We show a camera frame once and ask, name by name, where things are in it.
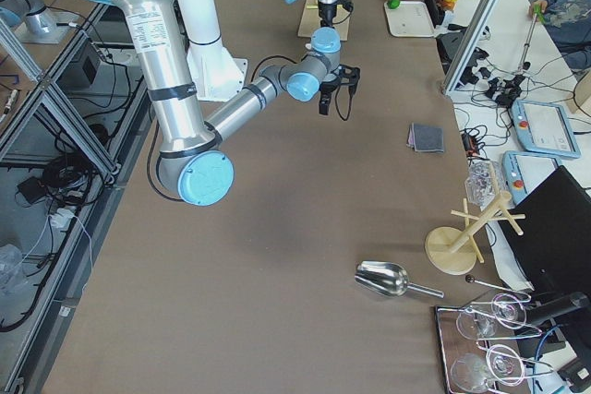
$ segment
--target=scoop handle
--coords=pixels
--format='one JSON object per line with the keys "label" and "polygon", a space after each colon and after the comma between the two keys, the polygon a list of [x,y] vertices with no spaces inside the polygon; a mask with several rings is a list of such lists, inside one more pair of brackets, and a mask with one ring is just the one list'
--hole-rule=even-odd
{"label": "scoop handle", "polygon": [[408,282],[408,286],[406,287],[406,289],[432,295],[433,297],[439,297],[440,299],[445,297],[445,293],[443,291],[434,290],[433,288],[428,288],[427,286],[417,285],[416,283]]}

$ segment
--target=person's hand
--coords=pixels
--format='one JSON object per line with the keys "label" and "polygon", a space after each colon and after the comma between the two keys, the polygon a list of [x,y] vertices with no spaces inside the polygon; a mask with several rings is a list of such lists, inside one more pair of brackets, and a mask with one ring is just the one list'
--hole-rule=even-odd
{"label": "person's hand", "polygon": [[548,8],[548,2],[546,2],[545,0],[536,0],[536,2],[532,3],[532,5],[529,6],[530,16],[534,16],[534,7],[536,5],[539,5],[539,10],[542,14],[544,14],[546,12],[546,8]]}

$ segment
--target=computer monitor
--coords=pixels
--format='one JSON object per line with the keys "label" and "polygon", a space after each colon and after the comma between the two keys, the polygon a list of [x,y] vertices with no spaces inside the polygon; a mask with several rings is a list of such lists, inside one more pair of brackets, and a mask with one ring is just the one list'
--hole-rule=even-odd
{"label": "computer monitor", "polygon": [[[515,209],[524,235],[509,223],[501,228],[534,296],[581,292],[591,298],[591,197],[559,166]],[[556,317],[577,357],[591,370],[591,309]]]}

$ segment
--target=round wooden base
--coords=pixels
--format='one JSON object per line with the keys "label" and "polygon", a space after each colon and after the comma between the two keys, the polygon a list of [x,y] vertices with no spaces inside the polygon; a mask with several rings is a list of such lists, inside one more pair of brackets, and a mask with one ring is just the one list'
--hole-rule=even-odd
{"label": "round wooden base", "polygon": [[466,242],[455,253],[450,253],[450,245],[462,232],[450,226],[440,226],[431,231],[425,240],[427,257],[437,269],[459,276],[470,271],[476,264],[476,253]]}

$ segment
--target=black cylinder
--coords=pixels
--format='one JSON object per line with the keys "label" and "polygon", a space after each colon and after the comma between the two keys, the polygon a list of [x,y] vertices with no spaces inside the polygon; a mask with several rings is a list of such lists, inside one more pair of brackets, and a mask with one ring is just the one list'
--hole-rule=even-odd
{"label": "black cylinder", "polygon": [[547,304],[542,304],[527,311],[527,323],[529,325],[541,325],[553,317],[562,316],[579,308],[589,306],[589,299],[583,293],[570,293],[563,295]]}

